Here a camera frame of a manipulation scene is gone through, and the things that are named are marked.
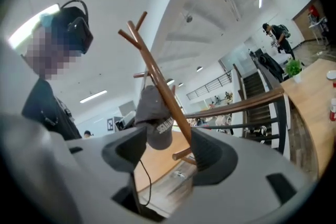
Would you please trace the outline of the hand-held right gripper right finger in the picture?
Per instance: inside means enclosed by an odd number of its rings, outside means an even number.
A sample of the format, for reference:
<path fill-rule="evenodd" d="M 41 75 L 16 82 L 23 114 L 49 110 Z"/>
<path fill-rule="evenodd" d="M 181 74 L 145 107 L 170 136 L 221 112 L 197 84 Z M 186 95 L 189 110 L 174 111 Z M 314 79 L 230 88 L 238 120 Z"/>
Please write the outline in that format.
<path fill-rule="evenodd" d="M 197 166 L 193 186 L 217 185 L 230 176 L 238 164 L 238 154 L 232 146 L 201 129 L 192 129 L 191 150 Z"/>

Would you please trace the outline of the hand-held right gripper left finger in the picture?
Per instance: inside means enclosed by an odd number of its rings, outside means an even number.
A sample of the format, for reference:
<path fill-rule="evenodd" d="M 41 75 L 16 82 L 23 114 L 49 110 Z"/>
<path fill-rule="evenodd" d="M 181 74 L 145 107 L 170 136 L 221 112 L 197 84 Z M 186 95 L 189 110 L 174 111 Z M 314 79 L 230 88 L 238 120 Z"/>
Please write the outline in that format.
<path fill-rule="evenodd" d="M 146 127 L 127 129 L 128 134 L 102 149 L 103 160 L 118 172 L 133 173 L 146 150 Z"/>

